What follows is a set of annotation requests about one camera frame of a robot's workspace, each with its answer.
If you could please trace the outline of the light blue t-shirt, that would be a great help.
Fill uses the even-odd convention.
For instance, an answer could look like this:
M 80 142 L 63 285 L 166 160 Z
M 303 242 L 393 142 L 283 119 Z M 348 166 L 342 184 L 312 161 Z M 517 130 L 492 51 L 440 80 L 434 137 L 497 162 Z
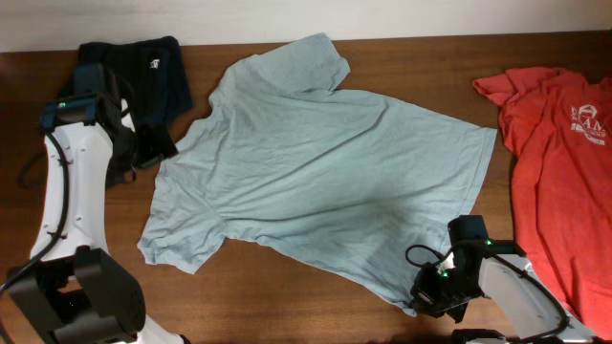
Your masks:
M 322 33 L 228 67 L 178 154 L 161 163 L 138 247 L 196 272 L 228 239 L 358 283 L 413 314 L 413 245 L 448 248 L 496 133 L 362 90 Z

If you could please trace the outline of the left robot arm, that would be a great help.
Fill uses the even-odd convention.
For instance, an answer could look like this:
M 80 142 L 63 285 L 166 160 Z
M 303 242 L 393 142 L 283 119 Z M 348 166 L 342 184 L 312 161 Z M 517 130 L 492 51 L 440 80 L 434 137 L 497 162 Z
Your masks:
M 115 74 L 89 63 L 41 117 L 43 217 L 29 261 L 1 290 L 45 343 L 187 342 L 148 315 L 141 285 L 108 252 L 105 191 L 135 171 L 138 151 L 128 114 Z

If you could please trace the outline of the black folded garment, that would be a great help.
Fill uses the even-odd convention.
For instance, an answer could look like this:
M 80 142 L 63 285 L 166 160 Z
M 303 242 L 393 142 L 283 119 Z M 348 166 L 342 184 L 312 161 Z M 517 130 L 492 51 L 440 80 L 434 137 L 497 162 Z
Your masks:
M 161 122 L 167 104 L 168 51 L 159 48 L 113 49 L 104 59 L 123 81 L 132 116 L 140 122 Z

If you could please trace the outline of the red printed t-shirt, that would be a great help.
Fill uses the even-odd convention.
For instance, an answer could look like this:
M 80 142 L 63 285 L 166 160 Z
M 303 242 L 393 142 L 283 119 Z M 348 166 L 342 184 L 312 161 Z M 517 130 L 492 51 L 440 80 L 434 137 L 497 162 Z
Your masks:
M 552 294 L 611 338 L 611 79 L 510 69 L 474 89 L 499 106 L 512 173 L 514 236 Z

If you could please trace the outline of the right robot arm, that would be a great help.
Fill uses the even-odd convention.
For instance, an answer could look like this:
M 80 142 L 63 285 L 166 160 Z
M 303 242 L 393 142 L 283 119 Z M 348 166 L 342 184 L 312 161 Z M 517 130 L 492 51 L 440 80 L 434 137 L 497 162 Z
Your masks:
M 480 215 L 461 215 L 448 223 L 450 247 L 442 253 L 412 245 L 404 258 L 419 269 L 410 290 L 418 314 L 456 323 L 469 302 L 491 299 L 512 323 L 515 335 L 495 330 L 460 329 L 452 343 L 602 343 L 572 315 L 536 275 L 526 253 L 514 241 L 490 238 Z

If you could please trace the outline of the navy blue folded garment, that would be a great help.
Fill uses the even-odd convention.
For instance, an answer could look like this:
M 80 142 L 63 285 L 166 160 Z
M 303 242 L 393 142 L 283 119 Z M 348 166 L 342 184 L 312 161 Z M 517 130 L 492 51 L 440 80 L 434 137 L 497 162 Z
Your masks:
M 189 90 L 185 65 L 182 57 L 181 47 L 178 40 L 173 36 L 164 36 L 161 38 L 144 40 L 135 43 L 115 45 L 105 42 L 89 42 L 79 46 L 77 63 L 82 64 L 100 64 L 106 70 L 112 72 L 116 77 L 117 86 L 119 88 L 119 97 L 113 99 L 110 95 L 105 94 L 103 98 L 110 102 L 113 108 L 121 107 L 121 100 L 126 99 L 127 88 L 123 85 L 123 81 L 104 64 L 105 57 L 116 47 L 119 48 L 159 48 L 168 51 L 167 59 L 167 104 L 164 108 L 164 117 L 161 122 L 168 124 L 176 119 L 181 114 L 189 111 L 192 108 L 192 98 Z

